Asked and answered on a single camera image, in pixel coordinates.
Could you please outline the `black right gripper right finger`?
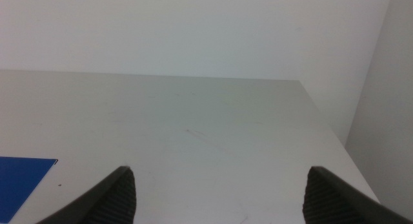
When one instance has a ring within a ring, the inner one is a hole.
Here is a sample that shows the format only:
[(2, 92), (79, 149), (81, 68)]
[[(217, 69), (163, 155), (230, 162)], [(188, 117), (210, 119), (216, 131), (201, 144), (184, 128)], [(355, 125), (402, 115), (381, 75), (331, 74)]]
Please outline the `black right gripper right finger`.
[(309, 224), (412, 224), (324, 167), (311, 167), (303, 202)]

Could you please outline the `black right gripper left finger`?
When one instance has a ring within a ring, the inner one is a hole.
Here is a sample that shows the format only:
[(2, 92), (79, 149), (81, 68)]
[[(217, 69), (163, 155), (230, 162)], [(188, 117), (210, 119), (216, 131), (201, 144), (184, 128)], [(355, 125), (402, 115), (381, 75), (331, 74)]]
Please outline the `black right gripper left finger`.
[(130, 167), (122, 166), (73, 202), (39, 223), (133, 224), (135, 213), (136, 184), (134, 173)]

